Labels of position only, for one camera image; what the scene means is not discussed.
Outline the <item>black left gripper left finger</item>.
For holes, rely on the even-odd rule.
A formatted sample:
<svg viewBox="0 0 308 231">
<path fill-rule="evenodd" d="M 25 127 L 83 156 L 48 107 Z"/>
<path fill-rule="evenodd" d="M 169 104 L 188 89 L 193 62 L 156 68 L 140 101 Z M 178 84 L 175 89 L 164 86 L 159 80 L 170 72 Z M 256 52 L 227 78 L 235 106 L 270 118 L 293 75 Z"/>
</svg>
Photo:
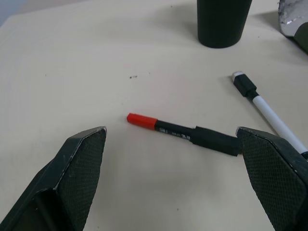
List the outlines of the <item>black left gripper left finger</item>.
<svg viewBox="0 0 308 231">
<path fill-rule="evenodd" d="M 2 231 L 81 231 L 96 193 L 106 127 L 69 137 L 32 179 L 0 224 Z"/>
</svg>

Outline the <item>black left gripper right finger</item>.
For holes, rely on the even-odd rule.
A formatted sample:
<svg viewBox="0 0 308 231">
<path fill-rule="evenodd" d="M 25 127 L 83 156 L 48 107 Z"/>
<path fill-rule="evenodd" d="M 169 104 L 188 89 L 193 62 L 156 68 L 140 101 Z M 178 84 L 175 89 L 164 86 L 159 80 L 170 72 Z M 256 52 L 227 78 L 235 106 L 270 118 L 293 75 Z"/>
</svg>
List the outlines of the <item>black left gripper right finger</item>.
<svg viewBox="0 0 308 231">
<path fill-rule="evenodd" d="M 276 231 L 308 229 L 308 162 L 287 140 L 239 127 L 253 190 Z"/>
</svg>

